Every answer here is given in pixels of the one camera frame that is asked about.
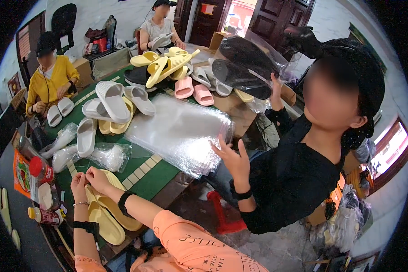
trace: orange shirt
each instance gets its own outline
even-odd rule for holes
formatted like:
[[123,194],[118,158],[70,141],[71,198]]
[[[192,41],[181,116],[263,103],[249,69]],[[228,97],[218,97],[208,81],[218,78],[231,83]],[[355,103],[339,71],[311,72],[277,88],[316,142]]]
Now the orange shirt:
[[[145,263],[145,256],[140,256],[131,266],[131,272],[269,272],[247,255],[212,237],[200,225],[168,210],[156,215],[153,231],[166,251],[154,252]],[[78,272],[106,271],[91,258],[77,255],[75,260]]]

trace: window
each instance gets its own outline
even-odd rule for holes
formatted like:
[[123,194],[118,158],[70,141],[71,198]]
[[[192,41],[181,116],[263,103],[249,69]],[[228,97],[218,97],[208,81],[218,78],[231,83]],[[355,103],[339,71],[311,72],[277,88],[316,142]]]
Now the window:
[[26,60],[29,58],[30,53],[30,42],[29,42],[29,26],[27,25],[18,33],[19,40],[19,54],[22,58],[26,57]]
[[369,162],[374,187],[379,190],[399,172],[408,161],[408,132],[398,117],[389,131],[376,143],[376,155]]

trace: hand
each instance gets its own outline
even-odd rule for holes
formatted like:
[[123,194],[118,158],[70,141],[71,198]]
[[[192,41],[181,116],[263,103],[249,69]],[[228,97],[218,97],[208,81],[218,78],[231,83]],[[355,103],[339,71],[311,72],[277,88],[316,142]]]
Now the hand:
[[33,105],[32,109],[34,112],[42,113],[45,111],[45,107],[46,107],[45,103],[43,101],[39,101]]
[[64,85],[60,86],[57,89],[56,95],[57,95],[57,99],[61,99],[62,97],[64,97],[66,95],[66,92],[68,91],[68,89],[71,87],[71,83],[70,82],[66,82]]
[[269,100],[271,101],[271,106],[272,110],[274,111],[279,111],[283,109],[284,104],[281,101],[281,87],[282,83],[276,79],[274,73],[271,73],[271,79],[272,79],[272,94],[271,97],[269,97]]
[[71,181],[71,191],[74,196],[74,203],[86,202],[88,198],[85,192],[85,184],[87,183],[85,173],[77,173]]
[[107,179],[106,174],[94,166],[89,167],[86,172],[86,178],[91,183],[92,187],[102,194],[106,194],[109,187],[114,187]]
[[180,39],[177,39],[177,41],[175,42],[175,46],[177,46],[177,47],[179,47],[179,48],[181,48],[181,49],[183,49],[183,50],[186,50],[186,45],[185,45],[185,43],[182,42]]
[[240,155],[225,143],[222,135],[219,135],[219,144],[221,145],[221,149],[218,149],[214,144],[211,144],[211,148],[219,157],[221,157],[225,167],[227,167],[231,176],[233,176],[234,182],[241,179],[248,180],[250,164],[243,141],[239,140],[238,143]]

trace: red stool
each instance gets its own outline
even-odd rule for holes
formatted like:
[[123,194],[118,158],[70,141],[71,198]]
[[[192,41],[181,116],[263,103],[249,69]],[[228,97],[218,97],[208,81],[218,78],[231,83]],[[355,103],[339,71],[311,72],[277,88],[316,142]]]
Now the red stool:
[[221,196],[216,191],[211,191],[207,193],[207,200],[213,202],[214,209],[216,211],[216,216],[219,220],[219,226],[216,227],[216,231],[219,234],[233,233],[246,229],[246,224],[242,219],[234,222],[227,222],[225,214],[221,205]]

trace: bottle label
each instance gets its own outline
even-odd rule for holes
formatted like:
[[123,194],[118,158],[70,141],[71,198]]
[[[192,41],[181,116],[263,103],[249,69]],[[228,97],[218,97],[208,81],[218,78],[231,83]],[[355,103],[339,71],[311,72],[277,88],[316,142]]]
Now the bottle label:
[[55,212],[51,211],[43,211],[41,210],[41,222],[50,225],[59,225],[59,215]]

